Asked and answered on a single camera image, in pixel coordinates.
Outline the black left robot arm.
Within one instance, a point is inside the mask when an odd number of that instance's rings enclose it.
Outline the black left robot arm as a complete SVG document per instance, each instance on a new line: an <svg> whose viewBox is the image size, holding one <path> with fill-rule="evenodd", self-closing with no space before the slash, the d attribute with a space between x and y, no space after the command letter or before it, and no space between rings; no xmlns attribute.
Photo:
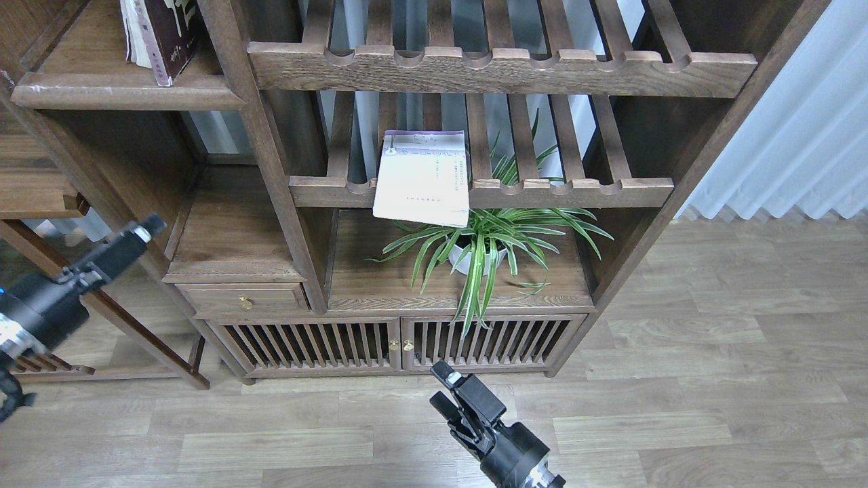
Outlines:
<svg viewBox="0 0 868 488"><path fill-rule="evenodd" d="M33 404L9 372L27 351L47 353L78 330L89 312L80 297L114 281L146 252L148 243L167 228L150 213L142 222L130 222L110 240L94 247L77 262L62 268L55 278L26 274L2 290L1 388L4 394L1 420L19 407Z"/></svg>

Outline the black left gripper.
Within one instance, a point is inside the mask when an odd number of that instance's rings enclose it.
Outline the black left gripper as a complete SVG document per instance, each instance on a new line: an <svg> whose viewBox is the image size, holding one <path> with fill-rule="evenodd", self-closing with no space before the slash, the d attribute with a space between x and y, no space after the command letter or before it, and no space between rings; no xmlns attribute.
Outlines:
<svg viewBox="0 0 868 488"><path fill-rule="evenodd" d="M13 363L28 349L50 352L67 340L89 318L80 296L114 281L166 228L161 216L149 214L63 268L57 281L26 274L4 289L2 362Z"/></svg>

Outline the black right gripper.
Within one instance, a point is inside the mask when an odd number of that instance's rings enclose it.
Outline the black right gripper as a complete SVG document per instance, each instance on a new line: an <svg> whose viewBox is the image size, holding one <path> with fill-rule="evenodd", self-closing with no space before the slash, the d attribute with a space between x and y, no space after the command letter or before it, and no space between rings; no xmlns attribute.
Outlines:
<svg viewBox="0 0 868 488"><path fill-rule="evenodd" d="M564 487L566 480L549 470L549 448L524 424L505 426L507 408L473 373L463 375L445 361L431 368L454 398L443 392L430 398L450 433L474 458L496 487Z"/></svg>

